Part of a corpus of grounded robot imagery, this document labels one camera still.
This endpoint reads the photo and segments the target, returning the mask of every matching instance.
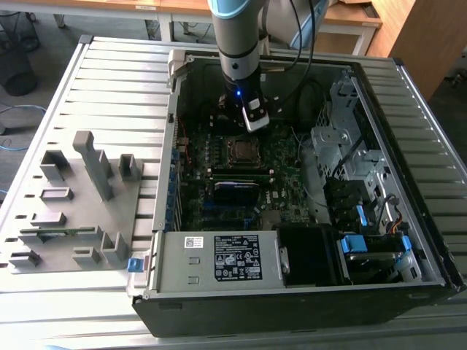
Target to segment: wooden desk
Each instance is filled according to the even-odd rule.
[[[161,0],[158,18],[163,41],[173,40],[173,22],[212,22],[207,0]],[[381,26],[381,19],[369,17],[360,5],[335,4],[326,13],[315,49],[317,52],[365,55],[375,31]]]
[[[173,41],[173,22],[212,22],[207,0],[0,0],[0,9],[158,20],[163,41]],[[55,19],[63,24],[63,16],[55,15]],[[335,4],[326,13],[315,49],[365,55],[381,25],[382,21],[367,16],[362,6]]]
[[[161,0],[0,0],[0,10],[157,20]]]

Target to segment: motherboard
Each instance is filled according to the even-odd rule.
[[[272,230],[314,221],[290,126],[272,122],[251,134],[219,114],[185,119],[177,139],[182,230]]]

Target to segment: trash bin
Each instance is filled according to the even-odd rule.
[[[24,31],[27,26],[21,25],[25,21],[32,26],[33,31]],[[0,15],[0,85],[11,96],[22,96],[30,93],[37,85],[37,77],[31,68],[27,50],[34,50],[39,46],[34,25],[23,12]]]
[[[0,26],[14,36],[27,53],[40,46],[33,21],[31,14],[26,12],[0,11]]]

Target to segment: white sticker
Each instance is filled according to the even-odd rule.
[[[185,248],[202,248],[204,237],[185,237]]]
[[[379,24],[378,23],[363,22],[362,26],[364,26],[364,27],[379,27]]]
[[[155,6],[141,6],[141,5],[136,5],[136,9],[145,9],[147,11],[155,11]]]

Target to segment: slotted metal table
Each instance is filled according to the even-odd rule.
[[[1,208],[3,244],[15,244],[14,239],[7,239],[12,231],[5,226],[5,219],[18,215],[28,205],[25,195],[36,190],[43,152],[51,146],[71,147],[70,135],[76,130],[90,130],[108,158],[133,153],[144,161],[131,250],[149,248],[169,97],[167,60],[172,49],[215,51],[216,47],[82,39]],[[285,50],[272,53],[295,55]],[[390,59],[350,55],[315,58],[357,61],[362,65],[436,225],[466,276],[467,170],[406,69]],[[0,255],[0,263],[5,260]],[[442,305],[416,308],[387,324],[364,328],[157,339],[132,309],[126,285],[126,271],[12,275],[6,264],[0,264],[0,341],[32,339],[69,349],[290,349],[293,344],[332,341],[375,349],[373,340],[378,338],[378,349],[413,349],[423,344],[432,349],[447,341],[451,349],[458,344],[461,349],[467,340],[465,292]]]

